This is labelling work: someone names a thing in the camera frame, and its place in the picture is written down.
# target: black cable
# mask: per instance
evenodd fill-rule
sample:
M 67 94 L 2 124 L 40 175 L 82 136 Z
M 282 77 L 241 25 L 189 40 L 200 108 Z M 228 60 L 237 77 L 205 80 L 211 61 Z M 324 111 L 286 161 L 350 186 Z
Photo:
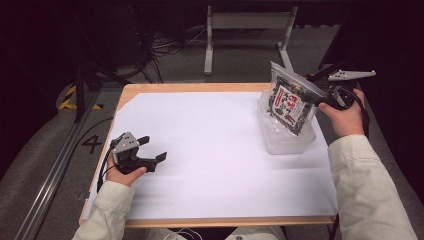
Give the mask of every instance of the black cable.
M 82 136 L 81 136 L 81 138 L 80 139 L 78 139 L 78 141 L 77 141 L 77 143 L 75 144 L 75 147 L 74 147 L 74 149 L 72 150 L 72 153 L 71 153 L 71 155 L 70 155 L 70 157 L 69 157 L 69 159 L 68 159 L 68 164 L 69 164 L 69 161 L 70 161 L 70 159 L 72 158 L 72 156 L 74 155 L 74 153 L 75 153 L 75 150 L 77 149 L 77 147 L 78 147 L 78 145 L 79 145 L 79 143 L 81 142 L 81 140 L 85 137 L 85 135 L 87 135 L 93 128 L 95 128 L 95 127 L 97 127 L 98 125 L 100 125 L 101 123 L 104 123 L 104 122 L 106 122 L 106 121 L 110 121 L 110 120 L 112 120 L 113 119 L 113 117 L 110 117 L 110 118 L 106 118 L 106 119 L 104 119 L 104 120 L 102 120 L 102 121 L 100 121 L 100 122 L 98 122 L 98 123 L 96 123 L 95 125 L 93 125 L 93 126 L 91 126 Z
M 102 175 L 102 177 L 104 177 L 105 176 L 105 174 L 110 170 L 110 169 L 112 169 L 112 168 L 114 168 L 114 167 L 116 167 L 116 165 L 113 165 L 112 167 L 109 167 L 108 169 L 106 169 L 106 171 L 103 173 L 103 175 Z
M 110 154 L 111 151 L 112 151 L 112 146 L 109 147 L 109 149 L 106 152 L 105 157 L 103 158 L 103 163 L 102 163 L 102 166 L 100 167 L 100 170 L 99 170 L 99 178 L 97 179 L 97 193 L 100 191 L 100 188 L 103 186 L 104 173 L 102 173 L 102 172 L 103 172 L 103 169 L 105 168 L 105 165 L 107 163 L 107 158 L 109 157 L 109 154 Z
M 144 79 L 146 79 L 147 81 L 149 81 L 150 83 L 153 83 L 152 80 L 150 79 L 150 76 L 148 76 L 148 74 L 146 73 L 145 70 L 141 71 L 144 75 Z
M 153 58 L 153 63 L 154 63 L 154 66 L 152 65 L 152 67 L 153 67 L 153 70 L 156 72 L 156 74 L 158 75 L 158 83 L 160 82 L 160 83 L 163 83 L 163 79 L 162 79 L 162 75 L 160 74 L 160 70 L 159 70 L 159 66 L 158 66 L 158 64 L 157 63 L 159 63 L 159 60 L 157 60 L 157 58 Z

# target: plastic container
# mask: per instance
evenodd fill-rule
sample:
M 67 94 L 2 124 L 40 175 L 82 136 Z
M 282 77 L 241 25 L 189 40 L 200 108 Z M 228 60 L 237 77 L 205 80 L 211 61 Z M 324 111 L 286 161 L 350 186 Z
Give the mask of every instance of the plastic container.
M 264 135 L 265 146 L 270 154 L 294 154 L 302 153 L 311 142 L 316 139 L 311 120 L 316 113 L 314 108 L 308 115 L 308 122 L 303 125 L 301 133 L 296 136 L 289 129 L 284 127 L 268 111 L 268 99 L 270 91 L 262 93 L 258 100 L 258 117 Z

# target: wooden table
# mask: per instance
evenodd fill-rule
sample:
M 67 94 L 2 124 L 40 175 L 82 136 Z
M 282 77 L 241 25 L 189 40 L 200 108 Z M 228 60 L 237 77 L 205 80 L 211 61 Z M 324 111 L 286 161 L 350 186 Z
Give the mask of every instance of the wooden table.
M 261 92 L 269 90 L 269 83 L 200 83 L 200 84 L 130 84 L 125 86 L 117 110 L 139 93 L 171 93 L 171 92 Z M 98 169 L 107 151 L 107 144 L 99 159 Z M 97 176 L 94 177 L 90 191 L 95 191 Z M 335 216 L 311 217 L 254 217 L 254 218 L 226 218 L 226 219 L 166 219 L 166 220 L 127 220 L 126 227 L 133 228 L 183 228 L 183 227 L 236 227 L 253 225 L 299 225 L 299 224 L 332 224 Z

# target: white sleeve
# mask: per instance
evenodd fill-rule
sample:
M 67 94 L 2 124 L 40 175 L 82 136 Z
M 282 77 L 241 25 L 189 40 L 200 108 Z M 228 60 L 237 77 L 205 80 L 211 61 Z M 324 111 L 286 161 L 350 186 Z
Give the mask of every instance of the white sleeve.
M 396 187 L 363 135 L 328 148 L 343 239 L 417 239 Z
M 73 239 L 122 239 L 133 197 L 132 188 L 106 181 Z

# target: metal stand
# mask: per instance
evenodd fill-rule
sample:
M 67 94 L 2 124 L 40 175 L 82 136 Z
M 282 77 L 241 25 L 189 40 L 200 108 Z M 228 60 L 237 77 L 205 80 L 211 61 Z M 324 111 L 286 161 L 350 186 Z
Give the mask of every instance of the metal stand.
M 213 41 L 212 29 L 284 29 L 284 39 L 277 43 L 284 67 L 293 70 L 286 48 L 296 18 L 297 7 L 291 12 L 273 13 L 220 13 L 212 12 L 208 6 L 207 33 L 208 42 L 205 57 L 205 75 L 212 74 Z
M 75 123 L 79 122 L 81 116 L 85 112 L 85 83 L 88 86 L 90 92 L 99 92 L 102 88 L 102 83 L 96 76 L 96 72 L 100 72 L 105 76 L 108 76 L 112 80 L 121 83 L 123 86 L 131 83 L 126 79 L 116 75 L 115 73 L 103 69 L 95 63 L 82 62 L 77 65 L 77 67 L 75 68 L 75 86 L 77 92 L 77 116 L 75 117 Z

